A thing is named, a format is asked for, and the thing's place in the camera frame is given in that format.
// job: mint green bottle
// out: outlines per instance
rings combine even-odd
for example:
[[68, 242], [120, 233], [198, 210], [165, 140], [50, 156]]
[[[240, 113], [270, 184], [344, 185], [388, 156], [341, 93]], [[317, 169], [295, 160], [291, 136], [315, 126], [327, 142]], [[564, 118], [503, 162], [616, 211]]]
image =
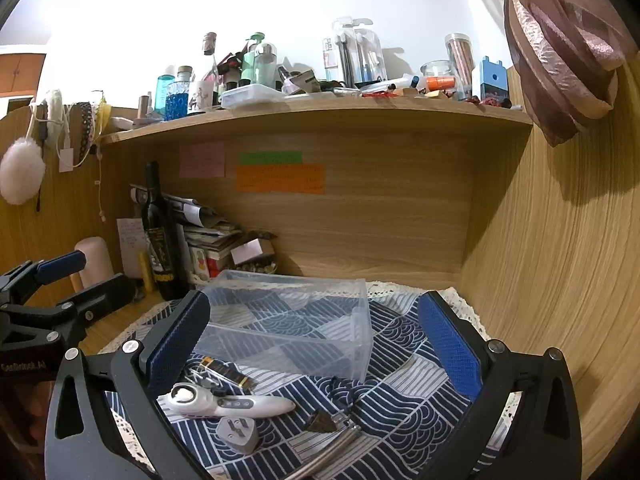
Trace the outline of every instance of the mint green bottle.
[[262, 43], [264, 34], [256, 32], [247, 41], [255, 41], [254, 44], [249, 45], [247, 53], [242, 56], [242, 75], [241, 79], [248, 79], [251, 83], [255, 83], [254, 77], [254, 61], [255, 61], [255, 48]]

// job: plastic bottle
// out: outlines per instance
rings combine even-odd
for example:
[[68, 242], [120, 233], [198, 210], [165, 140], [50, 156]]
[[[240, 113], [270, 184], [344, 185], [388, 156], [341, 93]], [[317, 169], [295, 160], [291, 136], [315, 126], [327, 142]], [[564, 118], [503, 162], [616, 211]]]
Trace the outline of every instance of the plastic bottle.
[[261, 43], [255, 47], [254, 83], [275, 88], [278, 51], [271, 43]]
[[158, 78], [158, 82], [156, 83], [156, 98], [155, 98], [155, 108], [154, 110], [158, 112], [160, 115], [164, 116], [164, 108], [166, 106], [166, 91], [168, 86], [175, 81], [174, 77], [174, 67], [168, 66], [164, 70], [164, 74], [162, 74]]
[[252, 35], [247, 41], [255, 41], [255, 43], [249, 45], [249, 49], [246, 54], [242, 56], [242, 75], [240, 79], [248, 79], [251, 83], [255, 83], [254, 81], [254, 60], [255, 60], [255, 49], [256, 47], [262, 43], [264, 39], [264, 34], [261, 32], [256, 32]]

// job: metal rod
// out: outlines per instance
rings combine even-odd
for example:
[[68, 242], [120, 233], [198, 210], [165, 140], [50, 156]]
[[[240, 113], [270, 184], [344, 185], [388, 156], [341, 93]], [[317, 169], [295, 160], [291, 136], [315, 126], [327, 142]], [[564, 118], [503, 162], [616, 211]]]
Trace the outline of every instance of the metal rod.
[[335, 438], [335, 440], [325, 447], [320, 453], [313, 457], [309, 462], [303, 464], [296, 469], [284, 480], [303, 480], [326, 466], [332, 459], [343, 453], [346, 447], [356, 440], [356, 438], [362, 432], [362, 428], [356, 424], [350, 424], [344, 428], [342, 432]]

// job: paper note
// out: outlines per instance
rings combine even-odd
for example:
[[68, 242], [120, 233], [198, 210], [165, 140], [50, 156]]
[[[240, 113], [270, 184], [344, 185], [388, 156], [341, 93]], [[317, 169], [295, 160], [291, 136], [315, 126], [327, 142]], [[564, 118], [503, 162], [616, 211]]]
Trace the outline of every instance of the paper note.
[[66, 173], [67, 171], [73, 171], [74, 169], [74, 149], [65, 148], [60, 150], [60, 160], [58, 162], [58, 171], [60, 173]]
[[236, 189], [241, 192], [324, 194], [324, 166], [320, 164], [259, 164], [236, 166]]
[[122, 270], [130, 278], [142, 278], [138, 264], [138, 251], [146, 251], [145, 229], [140, 218], [118, 218]]
[[302, 164], [302, 152], [241, 153], [240, 164]]
[[225, 176], [225, 143], [203, 142], [180, 146], [180, 178]]

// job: transparent plastic container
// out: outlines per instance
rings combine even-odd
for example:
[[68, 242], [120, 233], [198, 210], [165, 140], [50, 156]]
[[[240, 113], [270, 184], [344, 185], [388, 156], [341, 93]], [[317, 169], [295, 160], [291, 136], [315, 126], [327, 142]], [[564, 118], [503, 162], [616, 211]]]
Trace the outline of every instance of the transparent plastic container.
[[194, 351], [293, 374], [364, 381], [373, 334], [364, 280], [224, 270]]
[[256, 103], [276, 103], [278, 101], [284, 101], [282, 92], [265, 85], [253, 83], [223, 92], [220, 105], [227, 110], [232, 110], [240, 106]]

